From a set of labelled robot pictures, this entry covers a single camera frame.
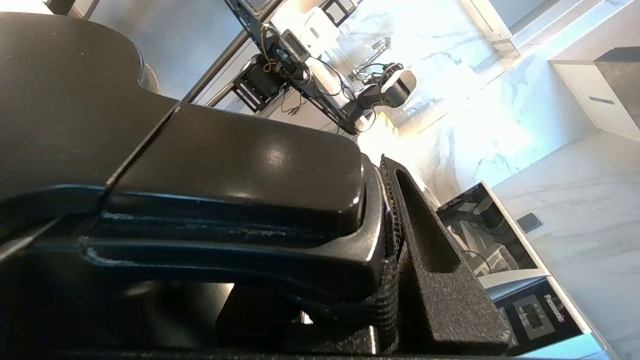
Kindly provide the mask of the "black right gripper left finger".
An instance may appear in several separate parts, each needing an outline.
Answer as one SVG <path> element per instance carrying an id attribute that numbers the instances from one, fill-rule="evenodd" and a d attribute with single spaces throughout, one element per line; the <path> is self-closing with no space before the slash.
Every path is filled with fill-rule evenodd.
<path id="1" fill-rule="evenodd" d="M 302 310 L 274 289 L 235 284 L 217 320 L 220 347 L 251 353 L 287 351 L 311 326 L 302 323 Z"/>

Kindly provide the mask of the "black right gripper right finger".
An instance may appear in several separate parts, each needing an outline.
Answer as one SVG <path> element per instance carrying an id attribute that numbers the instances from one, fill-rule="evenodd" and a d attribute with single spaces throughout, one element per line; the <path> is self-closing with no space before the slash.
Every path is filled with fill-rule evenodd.
<path id="1" fill-rule="evenodd" d="M 511 330 L 409 169 L 380 162 L 397 218 L 399 348 L 415 354 L 503 356 Z"/>

